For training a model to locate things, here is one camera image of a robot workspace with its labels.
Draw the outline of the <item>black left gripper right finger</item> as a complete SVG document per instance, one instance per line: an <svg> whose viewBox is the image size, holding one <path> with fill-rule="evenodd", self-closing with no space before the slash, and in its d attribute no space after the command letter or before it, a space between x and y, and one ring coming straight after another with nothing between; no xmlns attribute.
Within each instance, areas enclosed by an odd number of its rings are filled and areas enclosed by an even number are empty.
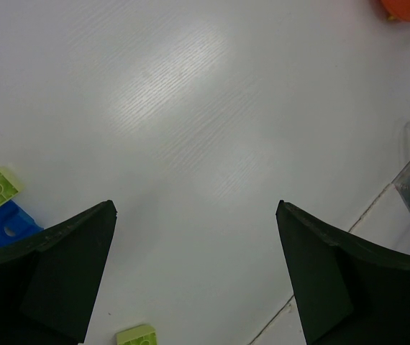
<svg viewBox="0 0 410 345"><path fill-rule="evenodd" d="M410 344L410 255L285 201L276 218L308 344Z"/></svg>

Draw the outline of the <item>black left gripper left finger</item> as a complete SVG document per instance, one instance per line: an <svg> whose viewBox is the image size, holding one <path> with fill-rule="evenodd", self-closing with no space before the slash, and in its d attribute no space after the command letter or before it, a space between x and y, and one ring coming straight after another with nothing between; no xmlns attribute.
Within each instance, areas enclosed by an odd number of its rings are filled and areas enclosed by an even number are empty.
<svg viewBox="0 0 410 345"><path fill-rule="evenodd" d="M112 201L0 248L0 344L82 344L117 221Z"/></svg>

